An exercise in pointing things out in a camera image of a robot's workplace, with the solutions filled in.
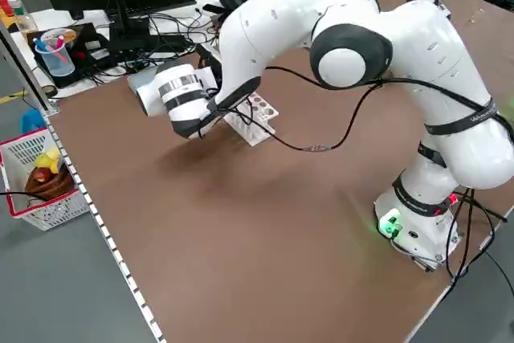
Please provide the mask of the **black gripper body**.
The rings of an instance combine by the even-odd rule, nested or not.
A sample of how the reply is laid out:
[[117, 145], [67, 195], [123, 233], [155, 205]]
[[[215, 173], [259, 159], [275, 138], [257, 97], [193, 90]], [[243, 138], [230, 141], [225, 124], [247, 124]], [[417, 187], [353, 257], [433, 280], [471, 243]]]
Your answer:
[[199, 56], [198, 67], [209, 67], [216, 85], [220, 88], [222, 85], [222, 64], [219, 53], [211, 46], [197, 46], [196, 53]]

